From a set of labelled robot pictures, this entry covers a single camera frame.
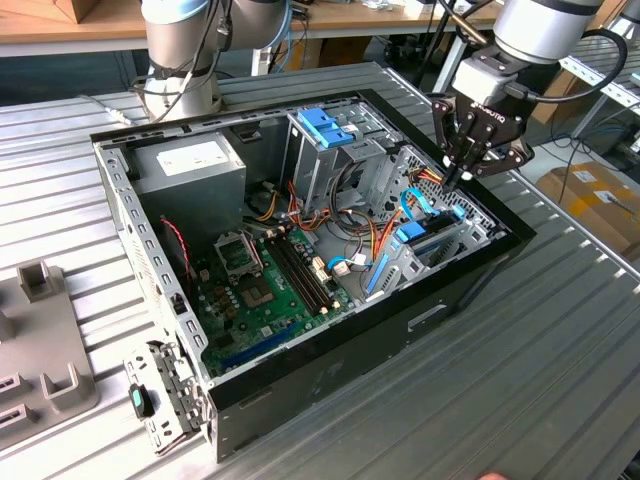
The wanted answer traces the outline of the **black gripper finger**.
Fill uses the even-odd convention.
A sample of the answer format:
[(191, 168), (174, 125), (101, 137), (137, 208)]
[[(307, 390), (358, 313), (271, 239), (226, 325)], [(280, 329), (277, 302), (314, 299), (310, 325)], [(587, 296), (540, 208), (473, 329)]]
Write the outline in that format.
[(436, 98), (432, 104), (436, 144), (444, 167), (478, 171), (478, 103), (469, 98)]
[(443, 156), (443, 164), (446, 167), (442, 178), (444, 192), (455, 190), (457, 184), (463, 181), (493, 176), (519, 168), (534, 158), (533, 150), (522, 138), (503, 144), (505, 151), (502, 156), (492, 157), (490, 151), (494, 146), (489, 141), (490, 134), (492, 131), (485, 128), (479, 140), (472, 140), (469, 137), (456, 140), (446, 150)]

